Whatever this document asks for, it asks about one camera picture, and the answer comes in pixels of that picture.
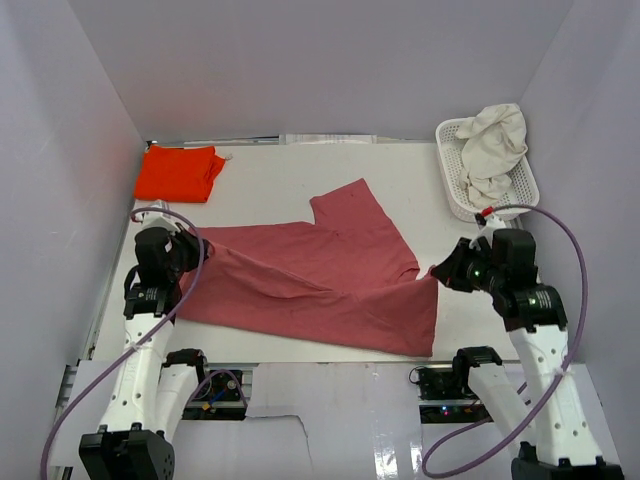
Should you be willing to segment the pink t-shirt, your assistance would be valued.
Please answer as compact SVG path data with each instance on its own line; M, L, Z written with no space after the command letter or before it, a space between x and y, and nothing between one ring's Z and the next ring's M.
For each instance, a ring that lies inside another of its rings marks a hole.
M311 198L314 220L207 227L210 244L181 319L429 357L438 282L359 179Z

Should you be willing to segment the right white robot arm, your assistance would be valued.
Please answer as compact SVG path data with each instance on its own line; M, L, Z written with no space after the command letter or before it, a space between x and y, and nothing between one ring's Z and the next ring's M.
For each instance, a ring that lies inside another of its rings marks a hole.
M460 292L482 291L503 320L531 401L511 387L489 347L459 350L451 374L461 397L478 397L512 455L514 479L621 479L591 433L568 365L567 318L557 290L538 280L533 236L498 229L462 238L431 274Z

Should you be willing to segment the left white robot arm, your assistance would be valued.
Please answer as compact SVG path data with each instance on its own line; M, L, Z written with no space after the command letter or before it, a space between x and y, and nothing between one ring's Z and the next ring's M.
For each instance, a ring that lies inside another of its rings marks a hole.
M186 401L205 396L211 374L198 349L167 350L180 281L207 257L182 226L146 227L135 237L137 263L124 284L124 347L115 385L96 432L82 436L79 457L92 479L170 479L172 437Z

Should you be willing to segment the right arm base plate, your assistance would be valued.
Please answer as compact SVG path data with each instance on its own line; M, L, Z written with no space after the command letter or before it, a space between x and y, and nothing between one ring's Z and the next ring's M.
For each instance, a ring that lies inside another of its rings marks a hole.
M409 372L408 380L418 391L422 425L492 421L484 404L451 368L420 365Z

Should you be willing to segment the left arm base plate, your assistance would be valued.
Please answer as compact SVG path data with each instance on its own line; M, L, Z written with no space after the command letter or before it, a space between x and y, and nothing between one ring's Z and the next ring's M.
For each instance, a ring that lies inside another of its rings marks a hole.
M231 374L219 373L196 394L185 407L183 420L191 421L243 421L246 406L241 394L249 400L251 374L232 369Z

